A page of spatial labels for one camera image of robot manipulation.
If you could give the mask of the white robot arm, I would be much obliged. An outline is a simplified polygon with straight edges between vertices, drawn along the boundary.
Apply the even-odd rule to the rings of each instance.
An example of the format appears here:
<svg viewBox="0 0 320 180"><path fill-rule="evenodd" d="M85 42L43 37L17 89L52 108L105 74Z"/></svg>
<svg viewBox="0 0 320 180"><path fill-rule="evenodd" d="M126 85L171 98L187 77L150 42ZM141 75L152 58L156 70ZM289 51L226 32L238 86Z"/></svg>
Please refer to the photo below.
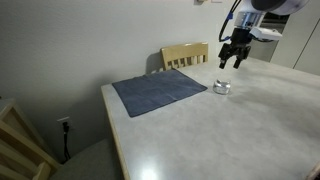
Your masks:
<svg viewBox="0 0 320 180"><path fill-rule="evenodd" d="M277 30L261 27L266 13L290 15L302 9L310 0L235 0L231 6L219 32L218 40L223 42L219 52L219 67L225 68L229 58L235 56L233 65L238 69L251 50L252 40L259 42L278 41L282 34ZM225 28L239 9L231 36L222 37Z"/></svg>

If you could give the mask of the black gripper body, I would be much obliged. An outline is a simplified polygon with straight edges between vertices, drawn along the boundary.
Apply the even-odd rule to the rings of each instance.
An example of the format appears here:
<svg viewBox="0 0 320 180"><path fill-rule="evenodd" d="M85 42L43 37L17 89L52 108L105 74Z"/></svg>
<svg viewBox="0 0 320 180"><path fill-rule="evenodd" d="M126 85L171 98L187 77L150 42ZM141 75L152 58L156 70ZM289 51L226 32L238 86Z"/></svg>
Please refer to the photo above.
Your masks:
<svg viewBox="0 0 320 180"><path fill-rule="evenodd" d="M246 59L251 50L249 43L252 38L249 30L235 28L231 36L231 43L224 43L219 53L219 58L228 60L230 57L236 55L240 59Z"/></svg>

